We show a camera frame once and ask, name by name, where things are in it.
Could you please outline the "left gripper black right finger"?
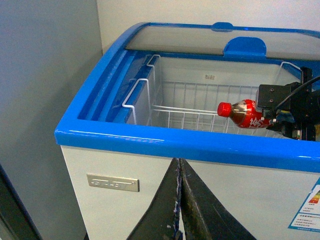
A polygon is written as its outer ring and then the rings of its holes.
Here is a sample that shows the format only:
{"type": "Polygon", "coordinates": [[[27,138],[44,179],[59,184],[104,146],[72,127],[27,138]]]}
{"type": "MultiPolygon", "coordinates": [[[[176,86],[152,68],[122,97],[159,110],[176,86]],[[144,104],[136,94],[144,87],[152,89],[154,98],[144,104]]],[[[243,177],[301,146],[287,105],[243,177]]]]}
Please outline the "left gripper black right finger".
{"type": "Polygon", "coordinates": [[[222,205],[183,158],[181,210],[187,240],[254,240],[255,237],[222,205]]]}

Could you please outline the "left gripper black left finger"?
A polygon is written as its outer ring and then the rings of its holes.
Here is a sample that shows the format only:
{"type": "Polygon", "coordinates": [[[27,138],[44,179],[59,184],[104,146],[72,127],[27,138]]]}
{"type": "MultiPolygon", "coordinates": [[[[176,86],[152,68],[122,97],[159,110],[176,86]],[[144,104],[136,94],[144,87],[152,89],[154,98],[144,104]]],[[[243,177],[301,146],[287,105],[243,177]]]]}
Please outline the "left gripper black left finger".
{"type": "Polygon", "coordinates": [[[173,158],[148,209],[127,238],[129,240],[181,240],[181,197],[181,164],[177,158],[173,158]]]}

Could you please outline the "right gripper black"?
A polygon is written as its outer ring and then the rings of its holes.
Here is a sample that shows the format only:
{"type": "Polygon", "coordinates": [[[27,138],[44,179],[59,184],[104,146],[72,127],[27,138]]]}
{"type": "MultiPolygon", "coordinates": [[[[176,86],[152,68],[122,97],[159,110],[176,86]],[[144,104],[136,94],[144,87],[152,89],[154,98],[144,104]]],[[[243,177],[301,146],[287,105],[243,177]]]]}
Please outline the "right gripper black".
{"type": "Polygon", "coordinates": [[[320,80],[312,69],[301,68],[300,82],[286,85],[261,84],[255,109],[272,121],[266,129],[294,140],[315,141],[320,124],[320,91],[312,85],[320,80]]]}

